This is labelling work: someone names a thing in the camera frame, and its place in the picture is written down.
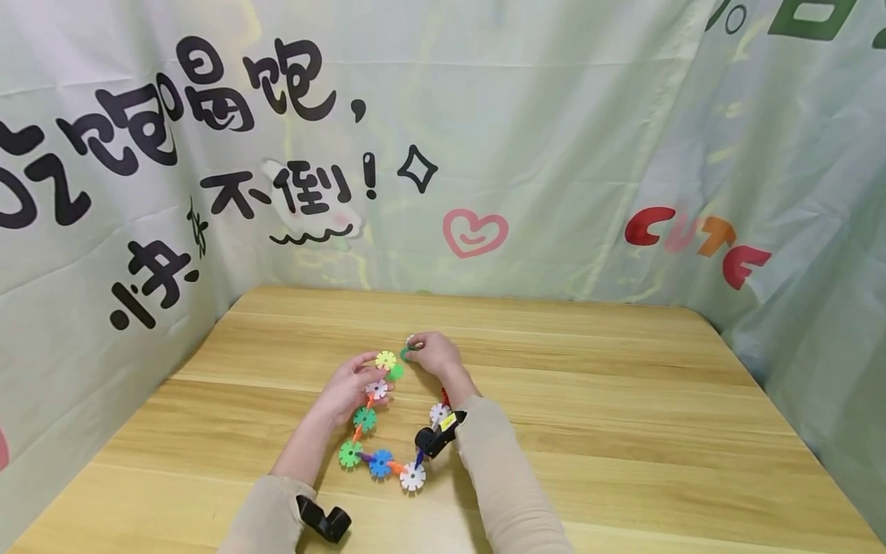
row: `pink heart drawing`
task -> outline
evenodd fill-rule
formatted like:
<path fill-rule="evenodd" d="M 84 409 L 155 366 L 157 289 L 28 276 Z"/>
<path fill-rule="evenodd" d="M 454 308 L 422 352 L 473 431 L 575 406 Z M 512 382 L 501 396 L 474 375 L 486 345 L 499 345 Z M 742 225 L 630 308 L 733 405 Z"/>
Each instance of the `pink heart drawing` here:
<path fill-rule="evenodd" d="M 493 238 L 491 241 L 479 248 L 474 248 L 473 250 L 464 250 L 459 244 L 459 241 L 455 239 L 455 236 L 452 233 L 452 223 L 457 217 L 463 217 L 468 220 L 470 232 L 472 233 L 479 233 L 480 230 L 486 227 L 486 225 L 494 223 L 495 226 L 498 228 L 498 234 L 495 235 L 495 238 Z M 508 221 L 498 214 L 477 217 L 477 214 L 470 211 L 469 209 L 458 207 L 443 216 L 443 236 L 446 238 L 446 242 L 449 244 L 449 248 L 451 248 L 453 253 L 459 258 L 464 259 L 470 258 L 472 256 L 479 256 L 481 254 L 486 254 L 487 252 L 492 252 L 493 250 L 501 246 L 505 238 L 508 237 Z M 486 235 L 480 235 L 479 237 L 471 238 L 462 233 L 458 236 L 458 238 L 465 245 L 474 246 L 485 241 Z"/>
<path fill-rule="evenodd" d="M 3 435 L 3 429 L 0 429 L 0 472 L 9 465 L 9 445 L 6 443 L 6 437 Z"/>

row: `wrinkled fabric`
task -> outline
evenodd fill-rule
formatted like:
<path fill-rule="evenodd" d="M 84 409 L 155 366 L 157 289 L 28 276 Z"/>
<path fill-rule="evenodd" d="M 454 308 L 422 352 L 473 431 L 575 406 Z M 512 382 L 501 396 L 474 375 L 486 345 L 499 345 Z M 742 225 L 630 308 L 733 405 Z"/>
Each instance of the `wrinkled fabric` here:
<path fill-rule="evenodd" d="M 692 308 L 884 536 L 884 27 L 856 0 L 8 0 L 0 548 L 261 284 Z"/>

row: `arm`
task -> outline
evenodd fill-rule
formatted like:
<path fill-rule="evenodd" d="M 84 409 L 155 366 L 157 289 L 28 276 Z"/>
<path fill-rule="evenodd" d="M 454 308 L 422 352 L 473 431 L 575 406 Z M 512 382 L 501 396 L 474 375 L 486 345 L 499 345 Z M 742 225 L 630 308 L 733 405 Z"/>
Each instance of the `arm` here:
<path fill-rule="evenodd" d="M 437 376 L 457 410 L 468 416 L 455 429 L 458 453 L 477 491 L 486 539 L 496 554 L 567 554 L 574 550 L 563 524 L 535 478 L 508 417 L 480 397 L 458 349 L 440 333 L 419 333 L 408 354 Z"/>
<path fill-rule="evenodd" d="M 363 388 L 385 371 L 363 364 L 367 352 L 339 367 L 314 405 L 295 428 L 270 474 L 255 483 L 234 518 L 218 554 L 292 554 L 303 527 L 296 497 L 316 497 L 313 489 L 332 432 L 366 400 Z M 379 402 L 384 404 L 390 398 Z"/>
<path fill-rule="evenodd" d="M 318 410 L 305 415 L 270 474 L 246 497 L 219 554 L 292 554 L 303 527 L 295 499 L 316 498 L 313 485 L 332 430 Z"/>

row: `beige long-sleeve shirt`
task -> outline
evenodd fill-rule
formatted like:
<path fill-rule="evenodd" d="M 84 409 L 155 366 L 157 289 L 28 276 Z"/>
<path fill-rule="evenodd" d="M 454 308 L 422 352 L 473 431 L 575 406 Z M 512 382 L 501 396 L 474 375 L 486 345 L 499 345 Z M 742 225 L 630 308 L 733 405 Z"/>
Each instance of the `beige long-sleeve shirt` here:
<path fill-rule="evenodd" d="M 477 491 L 480 518 L 493 552 L 574 552 L 499 405 L 472 396 L 458 409 L 468 416 L 455 429 L 456 445 Z M 302 529 L 297 495 L 315 498 L 311 487 L 296 480 L 259 479 L 219 554 L 292 554 Z"/>

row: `wooden table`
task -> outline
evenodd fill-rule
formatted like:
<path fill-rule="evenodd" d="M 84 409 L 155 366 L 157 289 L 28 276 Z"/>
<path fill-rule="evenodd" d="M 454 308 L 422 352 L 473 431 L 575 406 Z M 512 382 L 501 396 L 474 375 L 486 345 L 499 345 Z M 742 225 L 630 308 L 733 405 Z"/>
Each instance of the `wooden table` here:
<path fill-rule="evenodd" d="M 285 288 L 240 299 L 11 552 L 214 552 L 332 370 L 426 329 L 508 412 L 579 552 L 884 552 L 693 312 Z M 439 384 L 407 369 L 395 397 L 365 442 L 407 457 Z M 345 551 L 489 551 L 451 448 L 416 498 L 334 459 L 319 488 Z"/>

